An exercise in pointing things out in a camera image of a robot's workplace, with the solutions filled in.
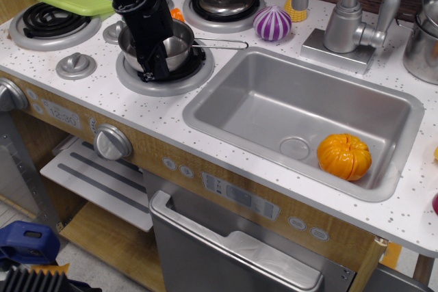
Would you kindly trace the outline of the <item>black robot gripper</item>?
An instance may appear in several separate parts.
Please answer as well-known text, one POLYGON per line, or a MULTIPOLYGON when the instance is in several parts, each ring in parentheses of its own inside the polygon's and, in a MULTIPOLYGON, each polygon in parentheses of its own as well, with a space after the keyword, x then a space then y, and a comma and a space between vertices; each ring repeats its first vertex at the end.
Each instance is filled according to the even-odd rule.
POLYGON ((170 78, 163 41, 173 36, 173 19, 167 0, 114 0, 131 32, 143 82, 170 78))

